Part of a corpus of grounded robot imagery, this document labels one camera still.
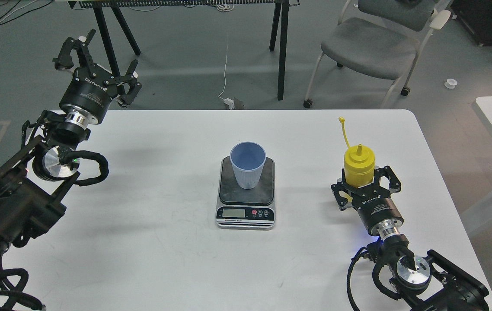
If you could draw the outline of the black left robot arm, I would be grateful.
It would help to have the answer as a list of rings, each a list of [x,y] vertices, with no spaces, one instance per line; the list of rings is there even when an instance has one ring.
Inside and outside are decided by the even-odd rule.
[[[119,76],[95,63],[88,46],[95,29],[85,37],[68,37],[54,58],[57,70],[70,71],[72,80],[62,97],[61,113],[44,110],[35,123],[22,126],[22,147],[0,167],[0,311],[21,305],[46,310],[38,298],[24,292],[29,274],[23,268],[5,269],[2,258],[10,247],[22,248],[46,234],[64,216],[62,199],[72,188],[98,184],[109,175],[106,158],[78,144],[90,137],[91,125],[101,124],[116,101],[129,106],[143,86],[131,61]]]

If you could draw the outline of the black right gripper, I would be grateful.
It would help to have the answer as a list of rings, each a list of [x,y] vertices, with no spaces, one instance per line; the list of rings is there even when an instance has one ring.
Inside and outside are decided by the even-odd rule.
[[[388,187],[380,185],[381,178],[388,180]],[[384,229],[383,222],[400,228],[404,218],[391,199],[393,193],[401,191],[402,183],[390,166],[375,167],[373,182],[369,186],[354,187],[345,175],[331,185],[331,191],[339,205],[339,210],[351,208],[358,212],[365,229],[371,236],[379,236]]]

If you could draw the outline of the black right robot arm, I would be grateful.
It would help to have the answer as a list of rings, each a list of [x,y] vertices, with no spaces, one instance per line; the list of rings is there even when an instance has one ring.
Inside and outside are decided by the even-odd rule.
[[[392,201],[401,183],[389,166],[376,168],[373,181],[355,187],[342,172],[331,185],[339,208],[358,212],[368,234],[376,241],[361,247],[346,275],[345,287],[351,308],[358,311],[351,292],[351,274],[361,259],[374,263],[372,280],[378,291],[390,299],[404,300],[412,311],[487,311],[489,290],[456,264],[428,250],[422,257],[409,249],[409,241],[399,228],[404,219]]]

